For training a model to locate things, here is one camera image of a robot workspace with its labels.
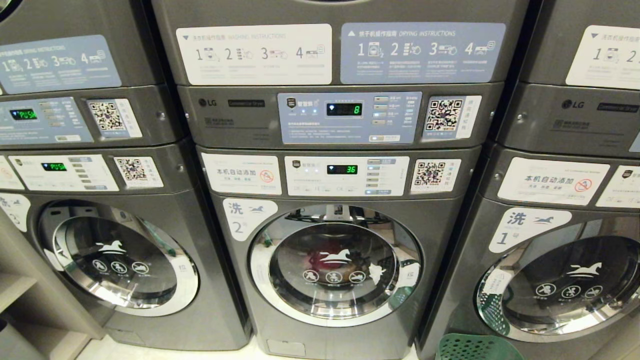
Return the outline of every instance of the instruction label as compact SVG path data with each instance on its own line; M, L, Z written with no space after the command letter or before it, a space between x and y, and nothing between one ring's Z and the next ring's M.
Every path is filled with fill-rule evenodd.
M211 26L175 31L192 85L327 85L329 24Z

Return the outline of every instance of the green plastic basket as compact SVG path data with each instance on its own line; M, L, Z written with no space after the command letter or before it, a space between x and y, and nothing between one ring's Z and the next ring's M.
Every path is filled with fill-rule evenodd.
M524 357L498 336L447 334L440 340L436 360L524 360Z

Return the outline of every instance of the commercial dryer label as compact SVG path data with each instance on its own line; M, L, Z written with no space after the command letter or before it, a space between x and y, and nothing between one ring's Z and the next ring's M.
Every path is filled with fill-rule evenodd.
M618 166L596 206L640 209L640 167Z
M343 84L487 83L505 25L490 22L349 22Z
M281 195L276 156L202 153L209 184L215 192Z
M600 187L609 167L608 164L513 158L498 197L584 206Z
M0 45L0 84L7 94L122 85L102 35Z
M566 83L640 90L640 28L588 26Z
M175 31L192 85L327 85L329 24L211 26Z

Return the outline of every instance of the sticker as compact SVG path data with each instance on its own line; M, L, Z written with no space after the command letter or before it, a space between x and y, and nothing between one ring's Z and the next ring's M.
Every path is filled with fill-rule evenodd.
M4 156L0 156L0 189L24 190L20 178Z
M329 24L211 26L175 31L192 85L328 85Z
M271 215L278 212L278 205L270 200L233 199L222 201L231 236L245 241Z
M640 167L618 166L596 206L640 208Z
M487 83L504 24L351 22L342 26L343 84Z
M122 85L102 35L0 45L0 83L7 94Z
M422 138L470 138L481 101L481 95L432 96L429 99Z
M117 192L102 155L9 156L27 189L43 192Z
M276 156L202 153L211 189L223 193L281 195Z
M513 158L498 196L514 201L587 205L609 167L607 164Z
M128 188L162 188L164 186L151 156L114 157L118 171Z
M536 235L565 225L571 217L571 212L565 210L507 209L493 234L489 251L500 254Z
M413 168L411 193L450 192L462 159L418 159Z
M408 156L285 156L291 196L402 196Z
M90 143L73 97L0 102L0 144Z
M23 233L27 232L27 213L30 206L31 202L24 195L0 193L0 208Z
M86 104L105 138L142 137L128 99L87 100Z
M421 92L278 94L282 142L413 143Z
M640 90L640 29L588 26L566 83Z

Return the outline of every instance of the control panel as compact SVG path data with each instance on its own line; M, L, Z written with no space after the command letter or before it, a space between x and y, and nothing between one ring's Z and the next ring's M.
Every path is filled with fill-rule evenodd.
M285 156L292 196L402 196L408 156Z
M421 92L278 94L282 142L413 143Z

